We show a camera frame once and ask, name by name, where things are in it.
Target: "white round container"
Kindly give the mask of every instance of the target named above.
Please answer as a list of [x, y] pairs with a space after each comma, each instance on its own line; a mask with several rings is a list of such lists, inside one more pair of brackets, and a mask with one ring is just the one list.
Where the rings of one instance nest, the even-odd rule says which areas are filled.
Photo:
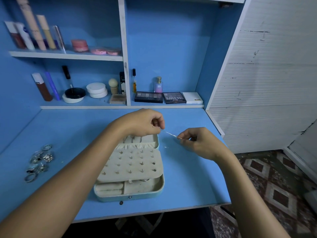
[[65, 103], [78, 103], [78, 102], [80, 102], [81, 100], [84, 99], [84, 97], [76, 98], [76, 99], [68, 98], [68, 97], [66, 97], [65, 94], [63, 94], [62, 98], [65, 101]]
[[89, 94], [92, 98], [103, 98], [107, 96], [108, 90], [106, 89], [105, 92], [102, 92], [101, 94]]
[[86, 86], [86, 88], [90, 94], [101, 94], [107, 90], [106, 85], [101, 82], [90, 83]]

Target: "purple tube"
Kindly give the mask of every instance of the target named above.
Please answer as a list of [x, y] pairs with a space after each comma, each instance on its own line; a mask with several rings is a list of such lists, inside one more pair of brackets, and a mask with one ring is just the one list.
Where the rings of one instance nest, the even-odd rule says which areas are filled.
[[58, 95], [58, 91], [57, 91], [57, 89], [56, 89], [56, 87], [55, 87], [55, 84], [54, 84], [54, 82], [53, 82], [53, 80], [52, 80], [52, 77], [51, 77], [51, 75], [50, 75], [50, 73], [49, 72], [45, 72], [45, 75], [46, 75], [46, 77], [47, 77], [47, 80], [49, 81], [49, 83], [50, 83], [50, 86], [51, 86], [51, 88], [52, 88], [52, 90], [53, 90], [53, 93], [54, 93], [54, 96], [55, 96], [55, 98], [56, 98], [56, 100], [61, 100], [61, 98], [59, 97], [59, 95]]

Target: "open jewelry box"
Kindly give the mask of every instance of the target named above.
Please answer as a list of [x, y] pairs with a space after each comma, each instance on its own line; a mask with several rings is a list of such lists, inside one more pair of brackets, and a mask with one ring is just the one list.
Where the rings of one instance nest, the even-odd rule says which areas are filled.
[[125, 137], [111, 154], [93, 187], [102, 202], [146, 199], [164, 187], [158, 135]]

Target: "blue tabletop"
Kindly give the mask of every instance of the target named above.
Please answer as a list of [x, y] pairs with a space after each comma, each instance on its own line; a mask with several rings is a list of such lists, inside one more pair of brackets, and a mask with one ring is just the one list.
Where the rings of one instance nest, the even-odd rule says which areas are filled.
[[[0, 156], [0, 220], [81, 152], [112, 120], [133, 109], [42, 110]], [[160, 109], [165, 130], [179, 134], [189, 127], [207, 127], [220, 140], [218, 131], [202, 108]], [[102, 203], [93, 191], [75, 221], [130, 216], [230, 202], [221, 170], [215, 162], [181, 147], [165, 132], [159, 134], [165, 186], [161, 195], [142, 200]], [[47, 172], [25, 183], [30, 156], [52, 144], [55, 160]]]

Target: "pink and purple perfume bottle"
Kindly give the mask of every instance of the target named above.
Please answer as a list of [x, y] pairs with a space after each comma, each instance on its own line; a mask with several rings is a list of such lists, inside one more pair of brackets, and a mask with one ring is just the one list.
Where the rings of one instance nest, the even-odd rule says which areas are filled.
[[157, 82], [154, 84], [154, 92], [162, 93], [163, 92], [163, 83], [162, 77], [157, 77]]

